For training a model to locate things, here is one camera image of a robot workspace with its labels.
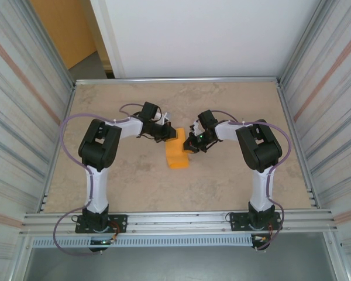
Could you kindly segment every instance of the marble-patterned surface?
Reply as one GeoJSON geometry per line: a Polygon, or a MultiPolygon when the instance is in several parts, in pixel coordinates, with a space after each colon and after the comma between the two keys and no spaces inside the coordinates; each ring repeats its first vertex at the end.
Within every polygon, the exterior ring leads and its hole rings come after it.
{"type": "MultiPolygon", "coordinates": [[[[228,111],[244,121],[264,118],[288,132],[273,83],[80,85],[71,114],[90,112],[119,119],[125,117],[118,112],[121,105],[145,101],[170,112],[173,126],[187,132],[206,109],[228,111]]],[[[134,113],[138,108],[126,110],[134,113]]],[[[90,118],[74,119],[67,126],[65,143],[76,157],[90,122],[90,118]]],[[[285,154],[287,142],[274,133],[285,154]]],[[[167,166],[164,143],[135,137],[121,140],[107,187],[109,210],[123,212],[244,210],[251,192],[252,173],[238,143],[217,143],[208,153],[190,155],[188,169],[173,170],[167,166]]],[[[275,173],[273,197],[285,208],[310,208],[295,151],[275,173]]],[[[82,206],[85,198],[85,171],[61,150],[45,212],[68,211],[82,206]]]]}

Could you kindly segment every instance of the floor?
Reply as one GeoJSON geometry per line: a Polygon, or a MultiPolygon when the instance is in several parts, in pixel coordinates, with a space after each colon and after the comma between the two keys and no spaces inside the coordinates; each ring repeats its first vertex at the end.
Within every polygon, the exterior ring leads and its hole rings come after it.
{"type": "MultiPolygon", "coordinates": [[[[175,83],[79,85],[71,114],[89,112],[106,118],[124,118],[118,109],[130,102],[160,105],[172,114],[172,125],[189,126],[206,109],[221,109],[240,120],[276,124],[288,132],[274,83],[175,83]]],[[[137,108],[128,107],[135,112],[137,108]]],[[[226,117],[216,114],[218,120],[226,117]]],[[[79,159],[78,147],[90,118],[71,121],[64,141],[79,159]]],[[[274,132],[284,154],[287,142],[274,132]]],[[[111,212],[246,210],[252,194],[252,171],[237,143],[224,141],[208,153],[189,155],[187,169],[169,169],[164,143],[134,136],[120,141],[110,168],[107,198],[111,212]]],[[[310,208],[304,179],[295,151],[274,175],[274,199],[284,208],[310,208]]],[[[61,151],[47,204],[47,213],[80,207],[86,198],[86,176],[61,151]]]]}
{"type": "Polygon", "coordinates": [[[98,52],[89,55],[83,61],[69,69],[69,71],[75,80],[106,79],[98,52]]]}
{"type": "Polygon", "coordinates": [[[322,234],[302,233],[281,234],[265,253],[247,246],[188,246],[114,248],[102,256],[73,257],[58,249],[33,249],[24,280],[335,281],[336,277],[322,234]]]}

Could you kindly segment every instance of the yellow foam block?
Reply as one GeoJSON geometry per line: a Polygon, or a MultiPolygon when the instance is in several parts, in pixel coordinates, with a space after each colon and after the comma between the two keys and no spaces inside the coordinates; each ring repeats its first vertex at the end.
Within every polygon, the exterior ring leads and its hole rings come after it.
{"type": "Polygon", "coordinates": [[[165,142],[166,160],[169,168],[188,168],[188,153],[183,151],[186,140],[184,128],[177,128],[177,138],[165,142]]]}

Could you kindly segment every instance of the purple cable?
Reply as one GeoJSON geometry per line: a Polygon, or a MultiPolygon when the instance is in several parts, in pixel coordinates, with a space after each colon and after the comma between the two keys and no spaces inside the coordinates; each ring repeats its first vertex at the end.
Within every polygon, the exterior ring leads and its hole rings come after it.
{"type": "Polygon", "coordinates": [[[128,113],[128,112],[126,112],[126,111],[123,111],[123,109],[124,109],[125,107],[128,107],[129,105],[137,105],[138,107],[143,107],[142,104],[124,104],[123,106],[121,106],[121,107],[119,108],[118,111],[121,112],[121,113],[126,114],[127,116],[130,116],[130,113],[128,113]]]}
{"type": "Polygon", "coordinates": [[[54,228],[53,228],[53,242],[54,244],[56,245],[57,249],[59,249],[60,251],[62,251],[63,253],[66,253],[67,255],[70,255],[70,256],[91,256],[91,255],[96,255],[97,253],[99,252],[94,252],[94,253],[71,253],[65,249],[63,249],[59,243],[57,243],[57,240],[56,240],[56,231],[57,231],[57,227],[58,225],[60,224],[60,222],[68,215],[70,215],[71,213],[74,213],[76,211],[79,211],[79,210],[82,210],[83,208],[87,208],[90,203],[91,203],[91,200],[92,200],[92,195],[93,195],[93,192],[94,192],[94,179],[92,178],[92,171],[86,167],[85,165],[83,165],[80,161],[78,161],[76,158],[74,158],[70,152],[67,150],[66,146],[65,146],[65,143],[64,143],[64,128],[66,126],[66,124],[68,123],[68,121],[74,119],[74,118],[77,118],[77,117],[93,117],[93,118],[98,118],[100,120],[103,120],[105,122],[110,122],[110,123],[122,123],[122,122],[125,122],[127,121],[129,118],[126,118],[126,119],[123,119],[123,120],[109,120],[109,119],[106,119],[104,117],[101,117],[99,115],[96,115],[96,114],[90,114],[90,113],[80,113],[80,114],[75,114],[75,115],[71,115],[69,116],[68,118],[66,118],[60,125],[60,143],[61,143],[61,147],[63,148],[63,150],[65,151],[65,154],[76,164],[78,164],[79,166],[81,166],[83,169],[85,169],[89,174],[90,174],[90,194],[88,196],[88,202],[86,205],[84,205],[83,207],[80,207],[80,208],[76,208],[76,209],[73,209],[67,213],[65,213],[64,215],[62,215],[58,221],[56,222],[56,224],[54,225],[54,228]]]}
{"type": "Polygon", "coordinates": [[[266,242],[264,245],[260,246],[257,248],[257,250],[261,250],[263,249],[264,247],[266,247],[267,245],[269,245],[277,236],[278,234],[280,233],[281,231],[281,228],[283,226],[283,222],[285,220],[285,210],[283,209],[282,205],[278,202],[275,202],[273,199],[270,198],[269,196],[269,186],[270,186],[270,176],[271,176],[271,173],[273,172],[273,170],[275,168],[277,168],[279,165],[281,165],[283,162],[285,162],[285,160],[289,157],[290,155],[290,152],[291,152],[291,139],[290,137],[279,127],[273,125],[273,124],[270,124],[270,123],[265,123],[265,122],[260,122],[260,121],[255,121],[255,122],[239,122],[233,115],[225,112],[225,111],[221,111],[221,110],[211,110],[211,112],[219,112],[219,113],[223,113],[231,118],[233,118],[235,120],[235,122],[233,121],[229,121],[229,124],[232,124],[232,125],[264,125],[264,126],[268,126],[268,127],[271,127],[273,129],[276,129],[277,131],[279,131],[280,133],[282,133],[284,135],[284,137],[286,138],[287,140],[287,143],[288,143],[288,150],[287,150],[287,153],[286,155],[281,159],[281,161],[279,161],[276,165],[274,165],[270,170],[269,170],[269,173],[268,173],[268,178],[267,178],[267,183],[266,183],[266,196],[268,198],[268,200],[270,202],[272,202],[274,205],[277,205],[279,206],[279,208],[281,209],[281,212],[282,212],[282,218],[281,218],[281,222],[280,222],[280,227],[278,228],[278,230],[276,231],[276,233],[269,239],[268,242],[266,242]]]}

